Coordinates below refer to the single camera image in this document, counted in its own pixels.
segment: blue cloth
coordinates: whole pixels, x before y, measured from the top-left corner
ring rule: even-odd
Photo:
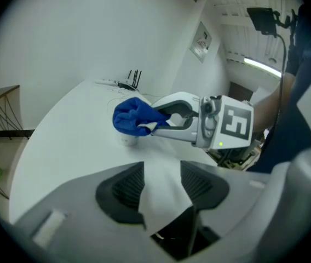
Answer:
[[[153,109],[139,98],[127,99],[114,109],[113,125],[123,134],[145,136],[151,133],[146,127],[138,127],[139,124],[157,122],[157,129],[160,125],[168,126],[166,120],[171,115],[165,115]]]

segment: white cup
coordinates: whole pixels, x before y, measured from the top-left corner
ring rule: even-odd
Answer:
[[[118,142],[123,146],[134,146],[137,144],[139,137],[118,132]]]

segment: fluorescent light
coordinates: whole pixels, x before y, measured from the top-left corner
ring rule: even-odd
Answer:
[[[251,64],[251,65],[254,65],[256,67],[259,67],[261,69],[264,69],[266,70],[267,72],[270,72],[278,77],[281,78],[281,72],[276,70],[276,69],[273,69],[271,68],[270,66],[267,66],[265,64],[262,64],[261,62],[258,62],[258,61],[255,61],[255,60],[252,60],[252,59],[247,59],[247,58],[244,58],[244,62],[247,63],[247,64]]]

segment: ceiling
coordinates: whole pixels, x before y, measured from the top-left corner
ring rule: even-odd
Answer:
[[[255,88],[256,84],[248,83],[252,77],[247,78],[253,69],[265,75],[262,77],[267,79],[269,86],[269,88],[265,87],[266,89],[271,90],[272,86],[276,87],[279,82],[277,76],[243,64],[244,57],[248,57],[281,70],[283,60],[283,46],[280,39],[264,36],[256,31],[247,13],[247,8],[273,8],[281,14],[280,20],[284,22],[287,15],[291,16],[291,9],[298,13],[302,0],[208,0],[208,2],[220,17],[223,46],[231,80],[236,82],[237,74],[241,74],[242,79],[239,79],[239,84],[249,89]],[[277,27],[277,32],[283,36],[288,48],[290,31]]]

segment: person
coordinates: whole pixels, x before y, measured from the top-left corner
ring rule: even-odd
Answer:
[[[281,162],[291,161],[311,147],[311,129],[297,103],[311,85],[311,7],[305,3],[298,10],[295,45],[291,43],[283,75],[281,111],[270,131],[259,161],[248,171],[271,173]],[[254,105],[254,132],[271,128],[278,112],[280,87]]]

